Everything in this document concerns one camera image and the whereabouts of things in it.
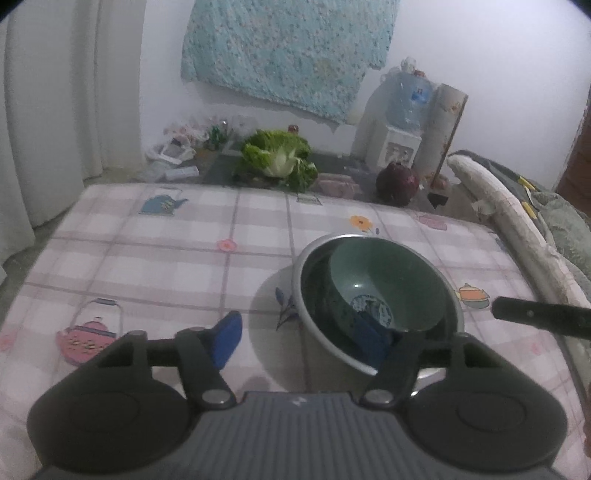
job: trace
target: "pink flower print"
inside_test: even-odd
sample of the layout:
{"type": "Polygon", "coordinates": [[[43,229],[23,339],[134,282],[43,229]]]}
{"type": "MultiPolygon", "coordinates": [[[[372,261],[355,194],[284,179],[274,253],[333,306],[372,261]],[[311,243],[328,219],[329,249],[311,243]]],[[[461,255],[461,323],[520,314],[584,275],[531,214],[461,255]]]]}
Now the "pink flower print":
{"type": "Polygon", "coordinates": [[[224,240],[220,240],[219,242],[217,242],[217,247],[222,252],[234,252],[238,248],[238,245],[231,238],[226,238],[224,240]]]}
{"type": "Polygon", "coordinates": [[[429,228],[432,228],[434,230],[442,230],[442,231],[446,231],[447,230],[447,224],[441,220],[439,217],[436,217],[434,215],[421,215],[418,218],[418,221],[421,222],[423,225],[428,226],[429,228]]]}
{"type": "Polygon", "coordinates": [[[0,352],[10,350],[17,339],[17,330],[0,335],[0,352]]]}
{"type": "Polygon", "coordinates": [[[542,350],[540,349],[540,346],[538,343],[532,343],[530,349],[531,349],[531,353],[533,353],[534,355],[541,355],[542,354],[542,350]]]}

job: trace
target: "water bottle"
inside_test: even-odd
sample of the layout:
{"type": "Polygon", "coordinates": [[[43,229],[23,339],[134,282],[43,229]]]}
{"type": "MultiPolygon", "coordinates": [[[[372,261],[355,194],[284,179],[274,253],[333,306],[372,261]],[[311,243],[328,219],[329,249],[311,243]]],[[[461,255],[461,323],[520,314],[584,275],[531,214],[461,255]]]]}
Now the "water bottle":
{"type": "Polygon", "coordinates": [[[433,87],[424,73],[419,70],[399,72],[386,109],[386,120],[393,127],[421,135],[432,97],[433,87]]]}

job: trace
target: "paper roll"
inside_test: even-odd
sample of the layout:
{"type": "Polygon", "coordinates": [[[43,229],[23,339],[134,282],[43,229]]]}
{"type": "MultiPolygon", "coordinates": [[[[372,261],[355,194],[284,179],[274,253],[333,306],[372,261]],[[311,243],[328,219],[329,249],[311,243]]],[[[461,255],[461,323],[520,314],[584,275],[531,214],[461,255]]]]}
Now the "paper roll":
{"type": "Polygon", "coordinates": [[[423,141],[414,159],[413,169],[419,177],[440,169],[440,164],[443,163],[452,144],[467,100],[467,94],[445,83],[437,89],[423,141]]]}

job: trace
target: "orange flower print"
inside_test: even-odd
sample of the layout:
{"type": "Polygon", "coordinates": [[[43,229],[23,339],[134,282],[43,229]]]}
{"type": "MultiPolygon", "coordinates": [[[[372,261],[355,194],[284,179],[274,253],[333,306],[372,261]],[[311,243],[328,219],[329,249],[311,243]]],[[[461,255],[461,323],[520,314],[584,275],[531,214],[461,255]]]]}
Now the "orange flower print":
{"type": "Polygon", "coordinates": [[[371,230],[372,227],[374,226],[373,223],[366,217],[362,217],[360,215],[353,215],[350,219],[349,222],[351,223],[351,225],[353,225],[354,227],[358,228],[361,231],[367,231],[367,230],[371,230]]]}

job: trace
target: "blue teapot print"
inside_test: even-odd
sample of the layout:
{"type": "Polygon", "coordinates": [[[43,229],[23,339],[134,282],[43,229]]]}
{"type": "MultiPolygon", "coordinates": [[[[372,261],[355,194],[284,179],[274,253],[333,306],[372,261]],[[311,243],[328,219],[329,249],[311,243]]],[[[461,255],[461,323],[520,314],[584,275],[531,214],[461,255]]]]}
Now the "blue teapot print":
{"type": "Polygon", "coordinates": [[[158,195],[146,200],[141,209],[141,213],[150,213],[152,215],[173,215],[187,199],[173,200],[170,195],[158,195]]]}

